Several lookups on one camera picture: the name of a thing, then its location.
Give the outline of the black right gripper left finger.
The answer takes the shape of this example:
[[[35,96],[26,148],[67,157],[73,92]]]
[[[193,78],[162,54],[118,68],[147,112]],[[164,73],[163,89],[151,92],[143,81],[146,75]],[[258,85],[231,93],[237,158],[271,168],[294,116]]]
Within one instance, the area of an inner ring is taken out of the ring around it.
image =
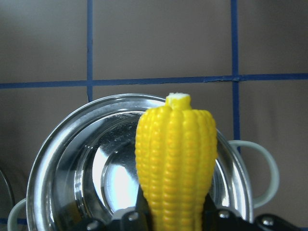
[[[136,204],[124,213],[120,220],[121,231],[151,231],[152,217],[141,186],[138,188]]]

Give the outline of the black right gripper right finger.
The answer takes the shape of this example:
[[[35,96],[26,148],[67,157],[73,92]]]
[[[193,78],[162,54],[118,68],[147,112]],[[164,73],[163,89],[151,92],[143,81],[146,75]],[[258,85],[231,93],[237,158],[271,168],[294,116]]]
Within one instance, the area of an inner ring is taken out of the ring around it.
[[[202,212],[203,231],[239,231],[236,215],[227,208],[216,208],[210,194],[205,197]]]

